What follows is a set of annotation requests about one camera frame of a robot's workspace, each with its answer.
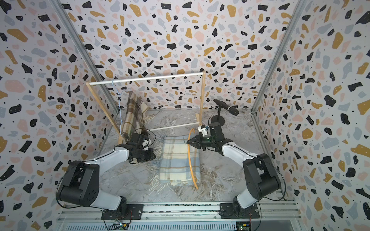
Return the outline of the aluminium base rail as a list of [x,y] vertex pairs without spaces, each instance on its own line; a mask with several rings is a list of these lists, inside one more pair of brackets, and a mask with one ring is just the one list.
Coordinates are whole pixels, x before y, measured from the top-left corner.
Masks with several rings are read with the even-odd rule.
[[[222,218],[220,205],[229,202],[142,202],[129,203],[135,208],[128,231],[236,231],[237,221],[250,221],[251,231],[304,231],[303,220],[293,201],[260,201],[253,218]],[[62,212],[57,231],[115,230],[116,219],[102,220],[103,212],[95,208],[72,208]]]

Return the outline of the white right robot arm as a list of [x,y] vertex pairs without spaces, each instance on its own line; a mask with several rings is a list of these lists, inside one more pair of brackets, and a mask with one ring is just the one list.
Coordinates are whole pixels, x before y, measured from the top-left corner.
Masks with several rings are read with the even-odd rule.
[[244,171],[246,189],[233,199],[233,203],[220,205],[220,216],[253,218],[256,203],[281,188],[278,170],[270,157],[267,154],[251,153],[225,138],[218,122],[211,123],[208,127],[203,125],[198,130],[198,135],[187,140],[188,145],[203,151],[213,148],[214,152],[239,164]]

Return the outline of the orange plastic hanger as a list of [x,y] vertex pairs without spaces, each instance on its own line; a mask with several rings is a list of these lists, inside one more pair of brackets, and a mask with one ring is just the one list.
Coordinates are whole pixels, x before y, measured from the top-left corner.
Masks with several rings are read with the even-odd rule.
[[[188,135],[188,139],[191,138],[191,134],[192,133],[195,133],[195,129],[192,128],[189,132],[189,135]],[[197,178],[195,177],[194,175],[194,171],[193,171],[193,167],[192,167],[192,162],[191,162],[191,152],[190,152],[190,145],[187,144],[188,146],[188,162],[189,162],[189,169],[190,169],[190,174],[191,174],[191,178],[192,178],[192,181],[193,181],[193,184],[195,186],[195,189],[198,190],[198,185],[197,185]]]

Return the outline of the green circuit board left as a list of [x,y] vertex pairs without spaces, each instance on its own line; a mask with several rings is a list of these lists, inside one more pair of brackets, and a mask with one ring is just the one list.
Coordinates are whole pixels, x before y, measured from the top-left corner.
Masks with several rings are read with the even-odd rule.
[[117,227],[115,228],[115,230],[123,230],[123,231],[127,231],[129,229],[130,224],[131,224],[131,222],[122,223],[118,219],[116,219],[116,223],[117,223]]

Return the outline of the brown plaid scarf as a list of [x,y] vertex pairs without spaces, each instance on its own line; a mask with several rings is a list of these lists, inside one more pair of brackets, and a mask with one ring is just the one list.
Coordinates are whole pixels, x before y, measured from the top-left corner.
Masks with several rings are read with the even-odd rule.
[[146,103],[133,91],[130,91],[126,107],[126,117],[121,129],[124,142],[128,141],[133,133],[142,133],[141,130],[144,128],[147,110],[148,106]]

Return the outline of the blue plaid scarf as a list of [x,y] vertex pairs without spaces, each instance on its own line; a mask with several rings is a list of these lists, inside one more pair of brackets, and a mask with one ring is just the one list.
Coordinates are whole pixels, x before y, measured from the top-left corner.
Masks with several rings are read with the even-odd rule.
[[[199,150],[190,146],[191,162],[197,185],[200,186]],[[194,186],[188,162],[188,146],[184,136],[162,136],[154,145],[156,159],[147,164],[153,173],[149,189],[161,191],[166,186]]]

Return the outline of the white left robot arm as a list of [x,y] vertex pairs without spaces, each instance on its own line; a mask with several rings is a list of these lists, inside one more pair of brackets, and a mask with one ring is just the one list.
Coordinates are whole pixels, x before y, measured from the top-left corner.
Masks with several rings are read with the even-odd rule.
[[75,207],[100,209],[102,220],[133,219],[135,208],[127,205],[123,196],[109,194],[100,189],[100,176],[126,161],[145,163],[156,158],[147,134],[134,133],[126,143],[113,150],[85,161],[73,161],[56,188],[56,201],[74,204]]

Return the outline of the light blue wire hanger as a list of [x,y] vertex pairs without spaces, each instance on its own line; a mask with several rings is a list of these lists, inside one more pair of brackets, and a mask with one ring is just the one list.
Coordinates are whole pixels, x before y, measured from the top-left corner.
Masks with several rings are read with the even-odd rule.
[[118,108],[119,108],[119,120],[120,120],[120,125],[119,125],[119,134],[121,137],[123,137],[123,125],[124,125],[124,119],[123,119],[123,116],[122,116],[122,106],[121,106],[121,102],[122,102],[122,95],[125,91],[127,91],[127,87],[122,87],[121,88],[121,91],[118,90],[118,88],[116,87],[115,85],[115,82],[114,80],[112,80],[112,87],[113,89],[116,91],[117,95],[118,95]]

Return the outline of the wooden clothes rack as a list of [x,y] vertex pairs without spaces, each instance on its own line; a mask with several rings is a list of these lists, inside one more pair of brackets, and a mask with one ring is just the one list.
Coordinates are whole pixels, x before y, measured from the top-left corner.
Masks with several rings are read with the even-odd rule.
[[[177,99],[180,96],[180,91],[183,89],[183,84],[186,83],[188,80],[191,81],[191,85],[195,85],[195,89],[191,90],[189,97],[192,98],[194,96],[197,99],[193,100],[194,103],[198,104],[199,112],[196,113],[196,122],[193,122],[193,126],[200,126],[203,124],[202,122],[202,114],[203,114],[203,103],[204,103],[204,91],[205,91],[205,79],[206,79],[206,72],[199,72],[199,73],[189,73],[189,74],[178,74],[178,75],[167,75],[167,76],[146,76],[143,78],[133,78],[133,79],[121,79],[121,80],[114,80],[116,87],[119,91],[121,91],[122,87],[127,87],[127,91],[125,91],[122,95],[122,116],[123,119],[126,117],[126,107],[127,101],[129,98],[129,92],[133,91],[142,101],[146,103],[148,106],[148,110],[151,109],[181,109],[183,108],[182,103],[180,100]],[[111,86],[112,87],[112,80],[110,81],[98,81],[98,82],[88,82],[87,88],[93,94],[94,98],[100,105],[101,109],[105,113],[105,115],[110,120],[113,128],[116,130],[117,134],[119,135],[119,143],[123,143],[123,138],[119,134],[119,123],[116,122],[115,119],[108,113],[108,110],[105,109],[103,106],[102,100],[98,97],[95,88],[98,86]],[[115,90],[113,93],[117,100],[114,101],[113,105],[118,109],[118,95]]]

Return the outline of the green circuit board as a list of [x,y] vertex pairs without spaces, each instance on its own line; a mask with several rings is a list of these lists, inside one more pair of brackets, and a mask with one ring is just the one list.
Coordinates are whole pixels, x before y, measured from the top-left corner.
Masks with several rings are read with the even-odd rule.
[[250,221],[237,221],[236,231],[251,231],[251,222]]
[[131,224],[131,222],[122,223],[118,219],[116,219],[116,223],[117,223],[117,227],[115,228],[115,230],[123,230],[123,231],[127,231],[129,229],[130,224]]

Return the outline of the green circuit board right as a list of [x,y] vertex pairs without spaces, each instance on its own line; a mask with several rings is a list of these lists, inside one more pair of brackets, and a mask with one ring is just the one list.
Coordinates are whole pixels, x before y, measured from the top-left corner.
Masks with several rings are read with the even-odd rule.
[[237,221],[236,231],[251,231],[251,222],[250,221]]

